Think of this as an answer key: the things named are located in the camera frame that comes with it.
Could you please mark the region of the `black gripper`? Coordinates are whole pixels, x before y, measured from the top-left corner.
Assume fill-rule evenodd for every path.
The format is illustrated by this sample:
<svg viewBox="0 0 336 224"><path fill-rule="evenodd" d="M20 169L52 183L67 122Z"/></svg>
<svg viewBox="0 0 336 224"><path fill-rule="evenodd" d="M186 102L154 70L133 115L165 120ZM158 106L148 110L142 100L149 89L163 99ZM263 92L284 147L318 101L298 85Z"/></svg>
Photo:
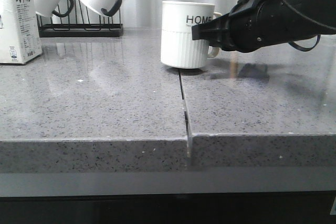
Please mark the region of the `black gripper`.
<svg viewBox="0 0 336 224"><path fill-rule="evenodd" d="M287 43L288 10L281 0L240 0L229 14L192 26L192 40L244 53Z"/></svg>

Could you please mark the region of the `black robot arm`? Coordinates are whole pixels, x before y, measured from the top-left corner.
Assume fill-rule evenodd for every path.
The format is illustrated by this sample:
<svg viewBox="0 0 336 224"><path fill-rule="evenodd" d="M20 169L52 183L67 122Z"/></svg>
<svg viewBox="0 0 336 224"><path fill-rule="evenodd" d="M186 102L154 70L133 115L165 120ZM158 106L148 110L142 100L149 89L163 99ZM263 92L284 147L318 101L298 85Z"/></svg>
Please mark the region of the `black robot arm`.
<svg viewBox="0 0 336 224"><path fill-rule="evenodd" d="M232 10L192 27L193 40L206 40L223 51L253 52L335 34L335 0L238 0Z"/></svg>

